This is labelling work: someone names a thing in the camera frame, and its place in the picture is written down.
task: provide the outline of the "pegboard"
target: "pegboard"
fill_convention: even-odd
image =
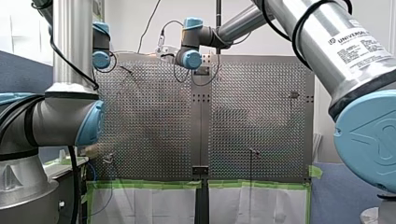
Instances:
[[[118,178],[191,180],[197,161],[211,179],[308,178],[314,76],[294,57],[221,55],[207,87],[178,66],[179,79],[187,79],[177,82],[174,66],[156,58],[118,57],[113,72],[97,76],[106,102],[99,176],[112,172],[100,161],[114,153]]]

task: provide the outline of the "white wall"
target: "white wall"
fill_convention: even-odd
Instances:
[[[391,3],[396,0],[355,0],[354,15],[386,48],[390,43],[391,32],[395,32],[396,24],[391,22]],[[144,32],[149,16],[157,0],[105,0],[105,21],[110,25],[114,50],[137,51],[139,39]],[[250,6],[249,0],[223,0],[223,22]],[[157,46],[158,36],[163,25],[170,20],[183,21],[186,17],[200,17],[205,25],[215,26],[216,0],[164,0],[160,3],[148,32],[144,38],[141,52],[153,52]],[[166,45],[178,47],[180,45],[180,26],[172,24],[166,29]],[[291,44],[270,27],[264,26],[252,33],[243,44],[224,50],[224,54],[244,55],[294,55]],[[327,113],[330,96],[316,80],[316,104],[314,118],[314,132],[323,134],[322,143],[318,151],[319,161],[339,162],[340,159],[333,146],[332,132],[334,124]]]
[[[31,0],[0,0],[0,50],[52,64],[47,22]]]

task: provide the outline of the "wire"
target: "wire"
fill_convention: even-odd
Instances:
[[[143,38],[145,37],[146,33],[148,32],[149,24],[151,23],[151,20],[154,17],[155,12],[157,11],[158,5],[160,3],[161,3],[161,0],[158,0],[157,5],[155,5],[155,8],[154,8],[154,10],[151,13],[150,18],[148,19],[148,25],[146,26],[145,32],[143,32],[142,36],[140,36],[140,43],[139,43],[139,48],[137,49],[137,53],[140,53],[140,49],[142,48]]]
[[[47,3],[45,3],[42,6],[36,6],[35,3],[31,4],[32,8],[37,9],[37,10],[42,10],[42,9],[46,9],[47,7],[52,6],[52,0],[48,0]]]
[[[349,0],[344,0],[344,1],[347,2],[347,3],[349,3],[349,4],[348,4],[349,6],[352,6],[352,4],[350,3]],[[318,1],[318,2],[316,2],[316,3],[314,3],[314,4],[312,4],[312,6],[310,6],[310,7],[306,10],[306,12],[304,13],[304,15],[297,21],[297,23],[296,23],[296,25],[295,25],[295,27],[294,27],[294,30],[293,30],[293,34],[292,34],[292,36],[291,36],[291,39],[292,39],[291,44],[292,44],[292,47],[293,47],[293,50],[294,50],[295,55],[296,55],[297,58],[301,61],[301,63],[303,63],[303,64],[304,64],[307,68],[309,68],[309,69],[311,69],[311,67],[309,66],[308,62],[306,61],[306,59],[304,58],[304,56],[302,55],[302,53],[300,53],[300,51],[298,50],[298,47],[299,47],[299,46],[297,46],[297,45],[300,44],[300,43],[298,42],[297,37],[298,37],[298,35],[301,34],[301,31],[303,30],[304,24],[305,24],[305,22],[308,20],[308,18],[309,18],[318,8],[320,8],[320,6],[322,6],[322,5],[324,5],[324,4],[327,4],[327,3],[330,3],[330,2],[336,3],[336,2],[333,1],[333,0],[321,0],[321,1]],[[351,7],[348,9],[348,12],[349,12],[350,14],[352,14],[352,8],[351,8]]]
[[[224,45],[224,47],[229,48],[230,46],[233,45],[233,43],[227,43],[224,40],[222,40],[219,35],[218,35],[218,30],[213,31],[213,29],[211,27],[209,27],[209,29],[212,31],[212,34],[221,42],[221,44]]]
[[[209,85],[209,84],[216,78],[216,76],[217,76],[218,73],[219,73],[219,70],[220,70],[220,55],[218,54],[218,69],[216,70],[215,75],[213,75],[213,77],[210,78],[210,80],[209,80],[208,82],[206,82],[205,84],[197,84],[197,83],[195,82],[195,80],[194,80],[194,75],[193,75],[193,73],[191,73],[191,80],[192,80],[192,83],[193,83],[195,86],[200,86],[200,87],[207,86],[207,85]]]
[[[268,23],[268,25],[280,36],[282,36],[284,39],[289,40],[290,38],[288,35],[283,34],[283,32],[281,32],[270,20],[270,18],[268,17],[267,14],[267,9],[265,7],[265,0],[262,0],[262,15],[264,16],[265,21]]]
[[[184,26],[183,23],[181,23],[180,21],[169,21],[163,26],[163,31],[165,30],[166,26],[168,26],[169,24],[174,23],[174,22],[181,26]]]
[[[56,54],[58,54],[59,57],[61,57],[70,67],[72,67],[79,75],[81,75],[82,77],[84,77],[85,79],[89,80],[91,82],[91,84],[93,85],[93,89],[96,91],[99,89],[99,84],[93,80],[91,77],[85,75],[81,70],[79,70],[75,65],[73,65],[72,63],[70,63],[62,54],[62,52],[58,49],[58,47],[55,46],[55,44],[53,43],[53,35],[50,37],[50,46],[53,48],[53,50],[56,52]]]
[[[82,219],[86,219],[86,218],[88,218],[88,217],[96,216],[96,215],[98,215],[99,213],[103,212],[103,211],[108,207],[108,205],[109,205],[110,202],[111,202],[111,199],[113,198],[113,183],[112,183],[112,181],[110,181],[110,188],[111,188],[110,197],[108,197],[108,200],[107,200],[105,206],[103,206],[103,207],[102,207],[101,209],[99,209],[97,212],[94,212],[94,213],[90,214],[89,216],[83,217]]]
[[[74,189],[74,201],[73,201],[73,213],[70,223],[75,224],[78,217],[79,200],[81,198],[78,184],[78,167],[77,167],[77,157],[74,151],[74,147],[69,146],[70,161],[72,162],[72,172],[73,172],[73,189]]]
[[[238,42],[236,42],[236,43],[233,43],[233,45],[242,44],[245,40],[247,40],[247,39],[250,37],[250,35],[251,35],[251,32],[248,33],[248,34],[245,36],[245,38],[243,38],[242,40],[240,40],[240,41],[238,41]]]
[[[297,37],[298,35],[301,34],[301,31],[303,30],[304,24],[305,22],[308,20],[308,18],[322,5],[326,4],[326,3],[337,3],[334,0],[321,0],[318,1],[316,3],[314,3],[312,6],[310,6],[306,12],[304,13],[304,15],[297,21],[296,25],[294,26],[294,30],[291,36],[291,44],[293,47],[293,51],[296,55],[296,57],[301,61],[301,63],[303,63],[307,68],[311,69],[311,67],[309,66],[308,62],[305,60],[305,58],[303,57],[302,53],[300,53],[300,51],[298,50],[299,46],[298,41],[297,41]],[[344,0],[344,2],[346,2],[347,4],[347,10],[349,14],[352,14],[353,12],[353,6],[352,3],[350,2],[350,0]],[[277,29],[274,24],[271,22],[271,20],[268,18],[267,15],[267,11],[265,8],[265,0],[262,0],[262,14],[264,16],[264,18],[267,20],[268,25],[271,26],[271,28],[280,36],[282,36],[283,38],[287,39],[290,41],[289,37],[285,34],[283,34],[282,32],[279,31],[279,29]]]
[[[96,170],[95,168],[92,166],[92,164],[90,162],[87,162],[88,166],[91,168],[92,174],[93,174],[93,181],[95,182],[97,179],[97,175],[96,175]]]
[[[189,72],[190,70],[187,70],[186,76],[184,76],[183,79],[178,79],[177,74],[176,74],[176,59],[177,59],[177,55],[180,53],[180,51],[177,52],[176,57],[173,54],[169,54],[169,56],[173,56],[174,57],[174,77],[176,79],[176,81],[178,83],[185,83],[187,81],[187,78],[189,77]]]
[[[97,68],[97,67],[94,66],[94,68],[95,68],[96,71],[98,71],[98,72],[100,72],[100,73],[111,73],[111,72],[116,68],[116,66],[117,66],[117,64],[118,64],[118,62],[119,62],[119,60],[117,59],[117,56],[116,56],[113,52],[109,51],[109,54],[110,54],[110,58],[112,58],[112,57],[114,58],[114,64],[113,64],[113,66],[111,67],[111,69],[108,70],[108,71],[104,71],[104,70],[101,70],[101,69],[99,69],[99,68]]]
[[[10,116],[16,109],[18,109],[19,107],[33,101],[35,98],[39,97],[40,95],[31,95],[31,96],[27,96],[22,98],[21,100],[13,103],[12,105],[9,105],[5,110],[3,110],[3,112],[1,112],[0,114],[0,125],[3,124],[3,122],[5,122],[8,118],[8,116]]]
[[[8,127],[12,124],[12,122],[14,122],[14,120],[21,115],[24,111],[27,110],[27,108],[34,106],[35,104],[37,104],[40,101],[44,100],[44,96],[42,95],[37,95],[33,100],[28,101],[28,102],[24,102],[24,104],[28,104],[28,106],[26,106],[24,109],[21,109],[20,111],[18,111],[17,113],[13,114],[12,116],[7,116],[7,119],[4,121],[4,123],[2,123],[1,126],[1,130],[0,130],[0,143],[3,141],[3,137],[6,134],[6,131],[8,129]],[[20,106],[16,106],[14,108],[12,108],[14,111],[18,108],[20,108],[22,105]]]

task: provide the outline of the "light blue joint cap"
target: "light blue joint cap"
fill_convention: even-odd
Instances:
[[[334,143],[355,175],[396,193],[396,90],[373,92],[348,105],[335,124]]]
[[[183,66],[187,69],[197,69],[202,64],[202,55],[195,49],[190,49],[183,54]]]
[[[93,28],[99,32],[103,32],[102,30],[105,30],[108,34],[110,34],[110,28],[108,27],[108,24],[105,22],[101,22],[101,21],[94,21],[93,22],[94,26]]]
[[[201,18],[188,17],[184,20],[184,30],[191,30],[201,28],[204,26],[204,21]]]
[[[99,69],[105,69],[110,66],[110,56],[103,51],[96,51],[92,55],[93,66]]]
[[[30,92],[5,92],[0,93],[0,105],[12,104],[27,96],[33,95]]]
[[[104,102],[96,101],[79,127],[76,146],[89,146],[98,142],[104,122]]]

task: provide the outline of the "robotic arm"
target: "robotic arm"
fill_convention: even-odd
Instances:
[[[187,18],[176,63],[197,69],[200,45],[226,49],[264,25],[261,2],[218,30]],[[334,1],[265,2],[270,20],[296,35],[296,51],[332,97],[334,143],[344,163],[371,185],[396,192],[396,91],[377,91],[396,81],[396,59]]]
[[[0,95],[0,217],[6,223],[57,222],[58,183],[48,181],[38,148],[94,144],[103,124],[92,67],[108,66],[108,27],[92,29],[92,0],[54,0],[38,10],[51,21],[53,85],[45,95]]]

